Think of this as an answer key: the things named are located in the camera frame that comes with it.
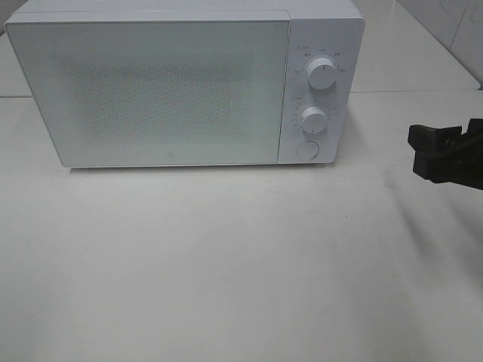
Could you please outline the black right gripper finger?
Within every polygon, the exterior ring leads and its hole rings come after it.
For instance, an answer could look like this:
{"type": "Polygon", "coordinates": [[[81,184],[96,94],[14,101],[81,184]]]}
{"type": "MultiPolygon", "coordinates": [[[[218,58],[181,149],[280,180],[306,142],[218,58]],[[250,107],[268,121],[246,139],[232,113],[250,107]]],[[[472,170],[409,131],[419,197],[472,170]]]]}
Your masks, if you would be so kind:
{"type": "Polygon", "coordinates": [[[416,151],[413,172],[435,184],[453,183],[482,190],[482,147],[472,146],[444,156],[416,151]]]}
{"type": "Polygon", "coordinates": [[[461,126],[434,128],[421,124],[409,127],[408,144],[415,152],[455,152],[482,141],[482,119],[471,118],[464,133],[461,126]]]}

